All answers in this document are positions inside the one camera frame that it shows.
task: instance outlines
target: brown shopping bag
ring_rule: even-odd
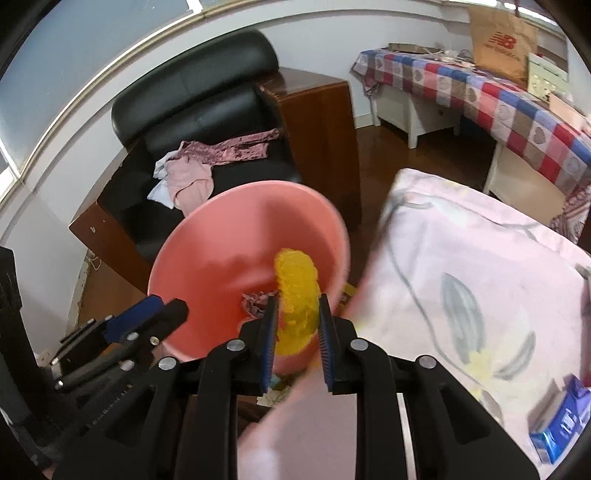
[[[496,8],[469,6],[468,11],[476,66],[526,86],[528,55],[538,51],[538,28]]]

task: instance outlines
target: wooden floor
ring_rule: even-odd
[[[361,279],[382,204],[398,170],[414,168],[482,190],[495,146],[491,141],[454,137],[451,130],[443,130],[420,136],[417,149],[409,150],[406,134],[388,125],[360,128],[357,139],[363,223],[350,233],[349,281],[354,285]],[[119,314],[143,296],[103,264],[90,272],[80,320]]]

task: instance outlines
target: checkered tablecloth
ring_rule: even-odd
[[[361,52],[353,71],[369,95],[390,85],[458,110],[484,128],[566,195],[551,227],[578,241],[591,206],[591,139],[544,102],[509,80],[389,50]]]

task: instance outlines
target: silver bolt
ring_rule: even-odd
[[[124,372],[129,372],[133,367],[135,367],[135,362],[133,360],[126,360],[119,368]]]
[[[160,370],[172,370],[177,365],[177,359],[172,356],[165,356],[158,362],[158,368]]]
[[[240,350],[243,350],[244,347],[246,347],[246,344],[242,340],[240,340],[239,338],[235,338],[234,340],[230,340],[226,344],[226,348],[228,350],[230,350],[231,352],[239,352]]]
[[[418,359],[418,364],[421,365],[423,368],[435,368],[437,365],[437,360],[435,360],[430,355],[423,355],[421,358]]]
[[[350,345],[353,350],[357,350],[358,352],[363,352],[364,350],[367,350],[369,347],[369,343],[366,340],[363,340],[362,338],[356,338],[355,340],[351,340]]]

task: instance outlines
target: pink plastic basin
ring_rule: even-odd
[[[273,260],[302,250],[319,274],[331,308],[349,274],[349,237],[339,212],[320,193],[286,181],[248,183],[207,201],[168,237],[154,263],[148,294],[182,299],[187,322],[164,342],[181,361],[206,356],[239,333],[242,294],[277,288]],[[317,337],[298,355],[275,358],[276,372],[305,367]]]

